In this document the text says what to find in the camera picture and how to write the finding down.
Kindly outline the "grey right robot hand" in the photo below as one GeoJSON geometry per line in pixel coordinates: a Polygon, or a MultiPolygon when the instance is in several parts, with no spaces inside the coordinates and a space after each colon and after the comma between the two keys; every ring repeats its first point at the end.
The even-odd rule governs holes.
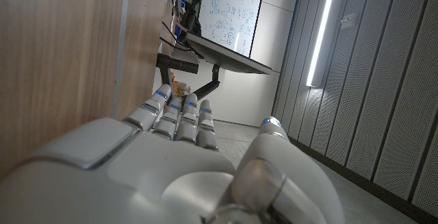
{"type": "Polygon", "coordinates": [[[2,223],[343,223],[326,173],[266,117],[238,166],[211,104],[164,84],[127,118],[97,119],[1,180],[2,223]]]}

